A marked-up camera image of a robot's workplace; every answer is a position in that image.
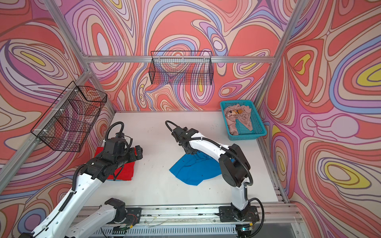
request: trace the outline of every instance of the white table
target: white table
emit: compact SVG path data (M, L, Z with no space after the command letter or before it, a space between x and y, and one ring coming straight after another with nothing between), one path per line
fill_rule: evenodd
M194 128L218 143L239 145L250 163L254 180L248 187L248 198L278 201L257 141L230 141L221 112L120 112L112 123L124 123L124 134L133 138L132 146L143 148L143 159L135 162L132 181L105 181L85 206L99 206L109 198L120 199L127 206L231 202L231 187L221 175L192 186L169 171L185 152L165 126L166 120L182 128ZM119 129L120 125L115 126L109 137L114 137Z

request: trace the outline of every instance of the black wire basket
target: black wire basket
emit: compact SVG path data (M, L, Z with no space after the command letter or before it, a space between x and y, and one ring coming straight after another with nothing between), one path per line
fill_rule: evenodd
M36 135L33 131L47 111L30 132L52 150L80 152L106 101L104 92L89 86L75 86L40 132Z
M211 51L151 51L151 84L211 85Z

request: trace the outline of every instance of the crumpled blue fabric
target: crumpled blue fabric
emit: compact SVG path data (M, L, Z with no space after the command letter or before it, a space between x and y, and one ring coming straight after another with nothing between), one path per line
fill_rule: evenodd
M218 161L201 151L194 155L185 154L169 171L189 185L199 185L203 180L221 174Z

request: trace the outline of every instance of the patterned wall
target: patterned wall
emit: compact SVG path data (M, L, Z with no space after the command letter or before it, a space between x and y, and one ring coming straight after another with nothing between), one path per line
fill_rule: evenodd
M60 9L88 55L150 55L152 50L211 50L216 56L272 56L293 0L84 0ZM211 86L151 85L149 64L95 63L116 110L216 110L250 99L268 64L214 64Z
M312 0L260 114L312 237L381 237L381 1Z
M0 168L60 92L82 73L43 1L0 1ZM111 121L104 109L80 153L41 143L0 195L0 237L30 232L71 187Z

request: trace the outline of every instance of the red cloth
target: red cloth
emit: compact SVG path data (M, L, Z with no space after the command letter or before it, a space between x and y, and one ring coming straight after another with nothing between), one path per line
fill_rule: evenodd
M98 147L96 149L96 151L95 151L95 155L101 153L102 151L103 151L103 147ZM132 177L134 176L134 164L135 164L135 162L131 162L131 163L125 164L122 172L118 175L117 181L118 180L131 181ZM120 170L121 170L121 168L118 168L117 170L115 170L115 175L117 175L117 173ZM108 180L113 180L114 176L110 175L107 179Z

